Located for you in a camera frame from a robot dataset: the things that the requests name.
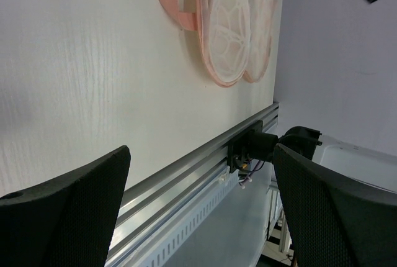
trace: wood grain panel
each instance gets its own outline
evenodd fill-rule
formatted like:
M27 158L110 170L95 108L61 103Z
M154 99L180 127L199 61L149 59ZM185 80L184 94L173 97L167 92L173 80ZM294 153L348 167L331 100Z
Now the wood grain panel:
M0 36L0 195L121 145L130 187L272 103L277 53L219 88L158 0L0 0Z

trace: gray wall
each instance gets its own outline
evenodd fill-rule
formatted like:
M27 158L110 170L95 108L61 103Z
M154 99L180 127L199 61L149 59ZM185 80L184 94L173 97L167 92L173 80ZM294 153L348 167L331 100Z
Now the gray wall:
M279 129L397 155L397 0L283 0Z

